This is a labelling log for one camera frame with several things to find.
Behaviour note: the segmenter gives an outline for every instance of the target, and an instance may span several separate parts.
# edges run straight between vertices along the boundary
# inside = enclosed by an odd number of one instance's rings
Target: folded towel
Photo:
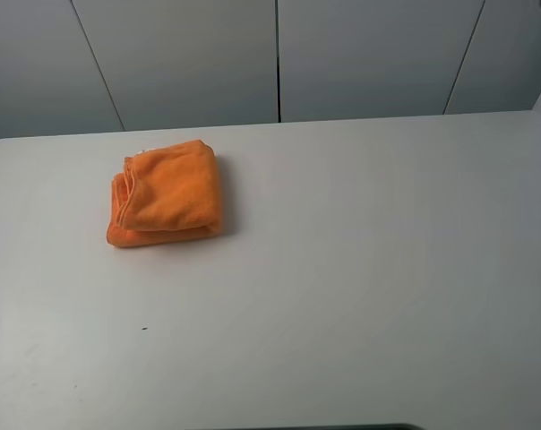
[[[217,162],[202,141],[127,157],[111,198],[107,241],[114,246],[212,237],[222,229]]]

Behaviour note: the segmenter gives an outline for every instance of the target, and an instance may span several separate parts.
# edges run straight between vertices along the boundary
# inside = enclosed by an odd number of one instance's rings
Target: panel seam
[[[101,67],[99,66],[98,58],[95,56],[95,52],[93,51],[93,47],[91,46],[90,39],[88,38],[88,35],[85,32],[85,28],[83,27],[83,22],[80,19],[80,15],[77,13],[77,9],[75,8],[75,4],[73,3],[73,0],[69,0],[69,2],[72,5],[73,13],[75,13],[75,17],[77,18],[77,22],[80,24],[80,28],[82,29],[83,37],[85,38],[85,41],[87,42],[88,47],[90,48],[91,56],[93,56],[93,61],[95,62],[96,67],[98,68],[99,76],[101,76],[101,80],[103,81],[103,84],[106,87],[107,96],[109,97],[109,101],[111,101],[111,106],[113,106],[113,109],[116,112],[117,120],[119,121],[119,124],[121,125],[122,130],[125,131],[124,122],[121,120],[121,116],[119,115],[119,111],[117,110],[116,103],[113,100],[113,97],[111,96],[111,90],[109,89],[109,85],[107,85],[106,78],[103,75],[103,72],[101,71]]]
[[[274,0],[274,31],[277,49],[277,114],[279,122],[282,122],[280,113],[280,43],[279,43],[279,0]]]
[[[466,61],[466,56],[468,55],[469,46],[471,45],[471,42],[474,39],[474,34],[476,34],[477,25],[479,24],[479,20],[482,17],[482,12],[484,11],[485,7],[485,1],[482,2],[481,7],[479,8],[479,13],[477,13],[476,23],[474,24],[474,28],[471,31],[471,34],[469,35],[468,44],[466,45],[466,50],[464,51],[464,55],[461,57],[461,61],[459,62],[458,71],[456,72],[456,77],[453,80],[453,84],[451,85],[450,94],[448,95],[448,99],[446,100],[446,106],[443,108],[442,115],[446,115],[446,112],[448,111],[448,107],[450,106],[451,102],[451,96],[453,95],[453,92],[456,88],[456,84],[458,83],[459,74],[461,73],[461,69],[464,65],[464,62]]]

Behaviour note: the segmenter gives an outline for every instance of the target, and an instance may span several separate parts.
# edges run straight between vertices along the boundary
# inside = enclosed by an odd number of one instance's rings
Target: tabletop
[[[203,139],[223,236],[115,249],[110,181]],[[0,141],[0,430],[541,429],[541,116]]]

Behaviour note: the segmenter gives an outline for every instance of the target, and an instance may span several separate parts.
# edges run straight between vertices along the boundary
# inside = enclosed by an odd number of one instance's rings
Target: gray cabinet
[[[482,0],[279,0],[285,121],[443,113]]]
[[[276,122],[273,0],[74,0],[127,130]]]
[[[0,138],[120,130],[72,5],[0,0]]]
[[[531,109],[540,92],[539,0],[486,0],[446,113]]]

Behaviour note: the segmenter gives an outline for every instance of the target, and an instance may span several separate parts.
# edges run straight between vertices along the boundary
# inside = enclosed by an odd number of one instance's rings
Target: towel fold
[[[212,237],[222,229],[217,162],[202,141],[127,157],[111,198],[107,241],[114,246]]]

